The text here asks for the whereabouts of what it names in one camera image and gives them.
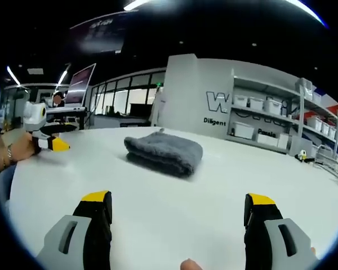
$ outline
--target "computer screen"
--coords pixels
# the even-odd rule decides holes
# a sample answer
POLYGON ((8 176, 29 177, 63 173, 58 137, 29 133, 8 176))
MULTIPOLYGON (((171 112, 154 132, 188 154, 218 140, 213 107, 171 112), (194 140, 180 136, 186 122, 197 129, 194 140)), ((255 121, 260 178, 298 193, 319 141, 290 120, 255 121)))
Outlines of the computer screen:
POLYGON ((73 75, 68 93, 66 94, 65 107, 83 106, 85 94, 95 66, 96 64, 88 66, 73 75))

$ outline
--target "gray towel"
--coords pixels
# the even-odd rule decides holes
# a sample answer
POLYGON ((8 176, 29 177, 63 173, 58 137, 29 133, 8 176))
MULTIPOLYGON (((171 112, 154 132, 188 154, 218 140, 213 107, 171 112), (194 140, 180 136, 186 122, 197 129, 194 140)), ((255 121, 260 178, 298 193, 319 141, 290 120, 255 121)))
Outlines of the gray towel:
POLYGON ((154 132, 143 138, 124 140, 128 160, 178 177, 194 173, 203 157, 203 148, 188 139, 154 132))

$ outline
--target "black ceiling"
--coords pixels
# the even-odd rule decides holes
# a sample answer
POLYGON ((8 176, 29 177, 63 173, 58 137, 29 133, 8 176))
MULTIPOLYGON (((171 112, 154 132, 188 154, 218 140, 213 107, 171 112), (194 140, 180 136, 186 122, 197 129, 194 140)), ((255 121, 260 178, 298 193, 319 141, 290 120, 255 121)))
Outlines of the black ceiling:
POLYGON ((327 23, 326 29, 284 0, 153 0, 139 8, 139 19, 127 29, 120 54, 85 56, 65 51, 71 26, 123 11, 127 2, 7 12, 11 28, 2 34, 5 60, 21 83, 56 83, 65 64, 72 63, 69 74, 73 74, 97 62, 95 84, 166 66, 169 55, 195 53, 200 58, 248 61, 305 77, 338 100, 338 4, 303 1, 327 23), (43 68, 44 75, 29 75, 27 68, 43 68))

